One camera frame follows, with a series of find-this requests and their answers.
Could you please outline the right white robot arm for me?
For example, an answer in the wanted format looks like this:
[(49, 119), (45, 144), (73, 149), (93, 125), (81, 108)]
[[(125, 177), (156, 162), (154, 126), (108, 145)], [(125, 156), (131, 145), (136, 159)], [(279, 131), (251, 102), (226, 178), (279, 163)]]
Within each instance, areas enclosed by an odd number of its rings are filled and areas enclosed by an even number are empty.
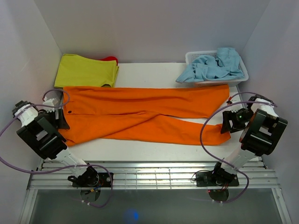
[(274, 111), (274, 102), (254, 95), (246, 108), (224, 111), (221, 134), (242, 131), (238, 147), (231, 155), (217, 162), (211, 173), (216, 185), (229, 185), (237, 180), (237, 170), (253, 158), (270, 155), (284, 133), (288, 121)]

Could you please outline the orange trousers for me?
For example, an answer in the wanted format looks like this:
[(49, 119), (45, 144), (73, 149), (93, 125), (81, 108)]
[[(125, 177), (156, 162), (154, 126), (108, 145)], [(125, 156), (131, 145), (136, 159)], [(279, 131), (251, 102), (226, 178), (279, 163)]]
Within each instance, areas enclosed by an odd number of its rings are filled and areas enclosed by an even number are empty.
[(230, 139), (221, 124), (202, 125), (229, 97), (229, 87), (107, 88), (65, 87), (69, 130), (61, 129), (68, 146), (116, 139), (216, 146)]

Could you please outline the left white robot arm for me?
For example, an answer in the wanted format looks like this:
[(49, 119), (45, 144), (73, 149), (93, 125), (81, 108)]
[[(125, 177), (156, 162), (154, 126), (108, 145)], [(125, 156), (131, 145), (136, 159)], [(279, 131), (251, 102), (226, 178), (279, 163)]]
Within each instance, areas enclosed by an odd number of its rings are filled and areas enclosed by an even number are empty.
[(72, 175), (68, 180), (73, 186), (93, 187), (100, 183), (98, 172), (76, 157), (67, 147), (66, 139), (58, 132), (60, 127), (69, 127), (62, 109), (56, 108), (54, 98), (46, 100), (41, 109), (31, 102), (20, 101), (12, 110), (21, 122), (17, 135), (42, 159), (58, 161), (70, 166)]

